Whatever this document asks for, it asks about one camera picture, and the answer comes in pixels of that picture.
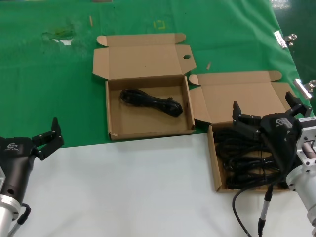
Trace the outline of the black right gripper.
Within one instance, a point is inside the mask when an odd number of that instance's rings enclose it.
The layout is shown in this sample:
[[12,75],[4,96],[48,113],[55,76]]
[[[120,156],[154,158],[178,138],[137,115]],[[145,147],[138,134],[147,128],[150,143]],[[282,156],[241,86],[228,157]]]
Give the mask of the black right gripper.
[[298,132],[293,126],[294,116],[310,117],[312,109],[288,91],[285,99],[290,108],[285,113],[263,116],[243,114],[237,101],[233,102],[233,128],[248,139],[258,141],[260,134],[273,154],[282,173],[289,173],[296,160]]

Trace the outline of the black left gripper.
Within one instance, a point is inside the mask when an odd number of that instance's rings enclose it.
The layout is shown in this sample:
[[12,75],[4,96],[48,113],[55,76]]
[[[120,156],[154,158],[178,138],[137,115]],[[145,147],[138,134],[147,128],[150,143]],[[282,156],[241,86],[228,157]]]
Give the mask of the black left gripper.
[[64,145],[58,118],[54,117],[51,130],[34,136],[1,138],[0,167],[5,174],[5,181],[0,193],[14,199],[23,199],[27,189],[30,174],[34,167],[34,150],[37,157],[43,161]]

